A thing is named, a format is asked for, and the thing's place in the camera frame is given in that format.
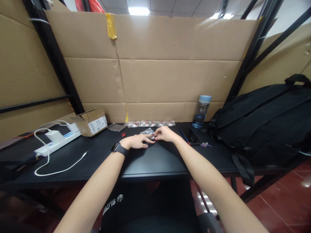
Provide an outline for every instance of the small cardboard box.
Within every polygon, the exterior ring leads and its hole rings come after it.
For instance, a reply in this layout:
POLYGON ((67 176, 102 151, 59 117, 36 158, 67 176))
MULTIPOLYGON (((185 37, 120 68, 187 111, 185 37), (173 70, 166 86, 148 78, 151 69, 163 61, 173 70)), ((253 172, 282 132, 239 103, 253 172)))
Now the small cardboard box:
POLYGON ((105 110, 96 108, 79 114, 71 119, 77 124, 81 135, 92 137, 107 127, 105 110))

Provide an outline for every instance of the red object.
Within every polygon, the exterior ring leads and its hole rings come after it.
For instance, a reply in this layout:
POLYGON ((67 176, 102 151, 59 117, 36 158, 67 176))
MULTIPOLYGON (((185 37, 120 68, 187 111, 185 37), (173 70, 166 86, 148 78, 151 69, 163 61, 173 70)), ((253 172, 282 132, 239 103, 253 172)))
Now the red object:
MULTIPOLYGON (((97 0, 88 0, 88 2, 90 3, 91 12, 105 13, 104 9, 97 0)), ((75 6, 78 11, 84 11, 82 0, 75 0, 75 6)))

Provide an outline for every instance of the hand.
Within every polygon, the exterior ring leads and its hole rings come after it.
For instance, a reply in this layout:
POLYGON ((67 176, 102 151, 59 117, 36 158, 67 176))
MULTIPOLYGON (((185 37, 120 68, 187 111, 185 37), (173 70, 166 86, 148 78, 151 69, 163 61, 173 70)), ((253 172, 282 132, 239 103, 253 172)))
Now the hand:
POLYGON ((180 138, 179 135, 174 133, 169 127, 162 126, 155 131, 155 140, 164 140, 168 142, 174 142, 176 139, 180 138))
POLYGON ((124 138, 120 141, 121 146, 123 146, 125 149, 134 148, 148 148, 147 144, 143 144, 143 141, 149 142, 149 143, 155 143, 155 141, 151 141, 148 137, 151 135, 148 134, 139 134, 130 136, 127 138, 124 138))

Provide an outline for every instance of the forearm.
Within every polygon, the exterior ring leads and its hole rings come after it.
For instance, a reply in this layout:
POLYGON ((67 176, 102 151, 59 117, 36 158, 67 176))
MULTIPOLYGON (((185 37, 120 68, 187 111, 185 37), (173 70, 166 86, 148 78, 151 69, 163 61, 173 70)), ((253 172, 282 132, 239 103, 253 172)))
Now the forearm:
POLYGON ((267 232, 225 178, 207 159, 179 136, 173 143, 192 177, 216 208, 226 232, 267 232))
POLYGON ((111 153, 80 191, 55 232, 90 232, 121 170, 124 155, 111 153))

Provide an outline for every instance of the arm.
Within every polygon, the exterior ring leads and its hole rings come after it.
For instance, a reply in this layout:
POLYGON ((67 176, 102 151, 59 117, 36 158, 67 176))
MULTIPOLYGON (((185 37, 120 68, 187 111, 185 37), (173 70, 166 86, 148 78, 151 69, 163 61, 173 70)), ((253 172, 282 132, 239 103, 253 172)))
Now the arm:
POLYGON ((268 232, 219 171, 183 138, 167 126, 158 128, 155 136, 156 140, 175 144, 190 174, 213 203, 226 232, 268 232))
MULTIPOLYGON (((143 141, 150 135, 140 134, 124 138, 121 146, 129 148, 147 148, 143 141)), ((90 232, 94 222, 106 203, 118 179, 124 155, 112 152, 91 176, 80 191, 54 232, 90 232)))

